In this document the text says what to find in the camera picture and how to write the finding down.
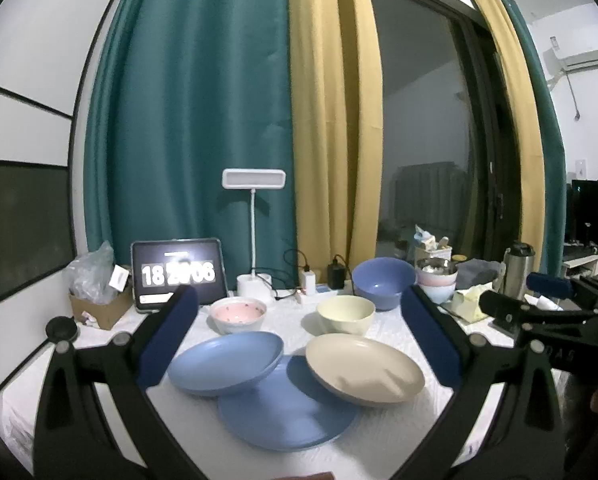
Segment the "yellow bowl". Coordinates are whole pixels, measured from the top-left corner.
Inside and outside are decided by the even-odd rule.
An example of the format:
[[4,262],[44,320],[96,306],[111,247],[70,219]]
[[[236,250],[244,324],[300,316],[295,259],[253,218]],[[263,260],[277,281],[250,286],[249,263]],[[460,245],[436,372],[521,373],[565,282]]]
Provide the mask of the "yellow bowl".
[[364,335],[374,319],[374,303],[360,296],[335,296],[317,306],[324,332]]

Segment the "gray cloth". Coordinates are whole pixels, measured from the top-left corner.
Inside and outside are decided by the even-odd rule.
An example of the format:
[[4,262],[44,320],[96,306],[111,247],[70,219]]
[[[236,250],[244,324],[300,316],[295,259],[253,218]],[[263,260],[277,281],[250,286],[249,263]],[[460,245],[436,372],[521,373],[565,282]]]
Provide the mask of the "gray cloth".
[[456,288],[463,290],[474,285],[492,282],[498,276],[500,265],[499,262],[487,262],[486,260],[468,260],[457,264]]

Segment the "charger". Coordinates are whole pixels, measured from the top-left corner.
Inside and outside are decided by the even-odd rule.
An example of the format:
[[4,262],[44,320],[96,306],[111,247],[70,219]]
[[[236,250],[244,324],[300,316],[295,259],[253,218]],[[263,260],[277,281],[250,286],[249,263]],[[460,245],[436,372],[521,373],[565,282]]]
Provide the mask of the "charger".
[[332,258],[332,263],[328,264],[328,286],[332,290],[341,290],[346,286],[346,273],[348,268],[341,265],[336,256]]
[[307,265],[301,271],[301,288],[306,296],[317,293],[317,275]]

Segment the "cardboard box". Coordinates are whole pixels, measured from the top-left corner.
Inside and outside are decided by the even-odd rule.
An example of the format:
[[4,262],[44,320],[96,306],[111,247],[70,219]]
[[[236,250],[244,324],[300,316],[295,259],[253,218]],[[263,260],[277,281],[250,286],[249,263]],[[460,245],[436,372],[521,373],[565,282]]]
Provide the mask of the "cardboard box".
[[107,305],[98,305],[96,303],[90,303],[87,300],[80,300],[72,294],[69,294],[68,296],[70,298],[70,304],[72,305],[74,319],[83,323],[85,320],[81,313],[85,311],[90,314],[90,316],[95,317],[99,328],[102,328],[103,330],[110,330],[114,324],[121,319],[121,316],[126,313],[134,301],[132,298],[131,286],[126,286],[125,290],[118,294],[117,297]]

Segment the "curtain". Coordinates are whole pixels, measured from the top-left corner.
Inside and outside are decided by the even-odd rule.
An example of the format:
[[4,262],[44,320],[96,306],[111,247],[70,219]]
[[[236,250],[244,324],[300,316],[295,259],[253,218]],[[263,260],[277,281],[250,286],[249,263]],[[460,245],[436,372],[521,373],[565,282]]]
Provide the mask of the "curtain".
[[289,0],[298,247],[323,272],[374,257],[383,156],[370,0]]
[[545,182],[543,149],[534,92],[519,39],[501,0],[474,0],[488,22],[503,67],[519,149],[521,222],[519,239],[533,246],[539,270],[543,250]]
[[88,246],[218,237],[228,285],[250,271],[250,194],[224,168],[281,168],[256,194],[257,261],[296,276],[287,0],[122,0],[86,133]]
[[541,60],[521,10],[514,0],[501,0],[524,51],[537,105],[545,175],[545,222],[541,272],[560,276],[566,232],[566,153],[559,122],[545,81]]

